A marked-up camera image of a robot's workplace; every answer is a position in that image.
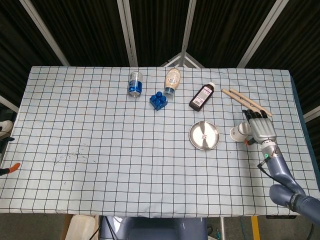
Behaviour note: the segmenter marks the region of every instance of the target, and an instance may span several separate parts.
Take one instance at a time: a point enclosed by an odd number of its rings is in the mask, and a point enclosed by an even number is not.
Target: yellow pole
[[[260,233],[259,233],[259,225],[258,225],[258,217],[257,216],[251,217],[251,224],[252,224],[253,240],[260,240]]]

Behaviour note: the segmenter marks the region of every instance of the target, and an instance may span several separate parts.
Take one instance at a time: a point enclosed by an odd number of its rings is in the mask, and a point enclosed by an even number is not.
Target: brown medicine bottle
[[[208,84],[204,85],[192,98],[189,106],[196,111],[200,111],[214,93],[215,86],[216,85],[213,82],[209,82]]]

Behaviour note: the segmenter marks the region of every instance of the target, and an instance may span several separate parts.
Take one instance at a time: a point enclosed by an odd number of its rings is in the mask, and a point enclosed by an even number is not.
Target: blue toy block
[[[158,91],[155,95],[150,97],[150,103],[154,109],[158,111],[168,104],[168,100],[166,96],[162,95],[162,92]]]

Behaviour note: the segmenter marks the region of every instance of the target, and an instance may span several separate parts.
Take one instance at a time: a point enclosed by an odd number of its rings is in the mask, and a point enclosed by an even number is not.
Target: floor
[[[64,214],[0,214],[1,240],[59,240],[64,228]],[[212,237],[216,237],[216,229],[220,228],[219,218],[209,218],[208,225],[213,228]],[[267,219],[258,217],[261,240],[306,240],[311,223],[302,216],[296,219]],[[251,218],[243,217],[241,228],[240,217],[225,218],[227,240],[253,240]],[[315,227],[311,240],[320,239],[320,228]]]

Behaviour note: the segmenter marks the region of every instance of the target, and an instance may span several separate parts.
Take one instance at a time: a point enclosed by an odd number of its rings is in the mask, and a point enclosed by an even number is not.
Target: beige squeeze bottle
[[[165,77],[165,87],[164,92],[167,97],[174,97],[175,90],[177,89],[180,82],[180,71],[176,68],[170,69],[170,71],[166,74]]]

